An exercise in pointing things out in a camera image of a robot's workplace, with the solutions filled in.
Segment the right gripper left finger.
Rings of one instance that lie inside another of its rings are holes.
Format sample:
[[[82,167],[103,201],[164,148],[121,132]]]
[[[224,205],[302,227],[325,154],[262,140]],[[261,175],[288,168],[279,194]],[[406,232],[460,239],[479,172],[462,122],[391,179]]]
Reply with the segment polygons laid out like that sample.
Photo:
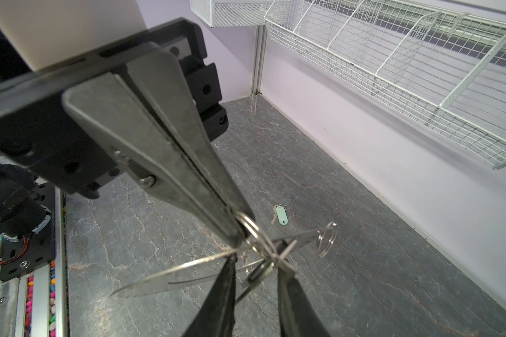
[[[227,259],[186,336],[232,336],[235,324],[237,256]]]

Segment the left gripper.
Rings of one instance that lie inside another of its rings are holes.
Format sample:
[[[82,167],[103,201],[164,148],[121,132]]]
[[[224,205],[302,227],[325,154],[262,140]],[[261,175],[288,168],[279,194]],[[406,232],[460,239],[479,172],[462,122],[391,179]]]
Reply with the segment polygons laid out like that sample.
[[[188,176],[179,172],[186,168],[185,155],[118,75],[154,49],[178,59],[208,138],[225,133],[229,122],[219,76],[215,64],[205,63],[202,29],[177,18],[0,83],[0,154],[89,199],[121,173],[110,154],[149,195],[191,213],[226,244],[239,247],[246,234],[234,213],[205,211],[184,191],[178,179]]]

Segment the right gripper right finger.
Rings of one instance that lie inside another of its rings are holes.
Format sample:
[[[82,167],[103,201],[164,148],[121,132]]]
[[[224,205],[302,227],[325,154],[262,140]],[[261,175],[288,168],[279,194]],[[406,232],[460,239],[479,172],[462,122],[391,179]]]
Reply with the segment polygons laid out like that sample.
[[[278,314],[281,336],[330,336],[296,277],[278,270]]]

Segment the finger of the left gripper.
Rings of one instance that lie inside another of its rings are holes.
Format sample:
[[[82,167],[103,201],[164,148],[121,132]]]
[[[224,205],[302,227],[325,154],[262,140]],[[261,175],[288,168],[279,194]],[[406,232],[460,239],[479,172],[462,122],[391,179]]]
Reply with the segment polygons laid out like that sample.
[[[254,212],[210,144],[179,61],[156,50],[127,63],[127,72],[143,98],[185,155],[179,178],[184,191],[205,211]]]

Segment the grey perforated ring disc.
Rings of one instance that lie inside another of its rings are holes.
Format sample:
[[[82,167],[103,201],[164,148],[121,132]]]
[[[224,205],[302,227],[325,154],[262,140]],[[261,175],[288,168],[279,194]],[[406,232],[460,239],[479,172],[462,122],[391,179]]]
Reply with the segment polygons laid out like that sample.
[[[290,253],[307,244],[315,244],[317,256],[323,258],[331,250],[337,237],[336,227],[335,223],[330,223],[326,228],[307,230],[288,237],[278,238],[273,240],[271,244],[265,244],[261,240],[253,240],[240,248],[223,251],[157,272],[115,290],[111,293],[111,296],[116,299],[148,296],[214,281],[217,278],[216,268],[221,268],[223,263],[233,255],[242,258],[254,253],[258,255],[258,259],[252,262],[258,260],[270,261],[275,263],[275,268],[281,267],[285,271],[295,274],[295,269],[284,261]],[[249,263],[251,262],[237,262],[236,270]]]

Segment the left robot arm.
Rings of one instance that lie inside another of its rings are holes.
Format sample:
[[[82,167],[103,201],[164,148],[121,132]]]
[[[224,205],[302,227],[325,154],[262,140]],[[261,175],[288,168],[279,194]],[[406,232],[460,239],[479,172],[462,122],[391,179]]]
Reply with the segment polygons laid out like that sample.
[[[128,174],[191,213],[231,247],[247,238],[249,204],[211,142],[229,125],[200,26],[178,18],[0,84],[0,231],[32,232],[41,177],[97,199]]]

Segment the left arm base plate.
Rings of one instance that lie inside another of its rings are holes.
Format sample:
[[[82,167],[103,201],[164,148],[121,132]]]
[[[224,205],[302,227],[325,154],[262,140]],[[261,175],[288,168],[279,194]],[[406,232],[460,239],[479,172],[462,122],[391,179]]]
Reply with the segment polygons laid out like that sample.
[[[36,201],[50,213],[49,223],[38,234],[33,234],[26,252],[14,262],[0,266],[0,280],[7,282],[27,275],[41,265],[52,262],[56,257],[55,187],[50,183],[41,184]]]

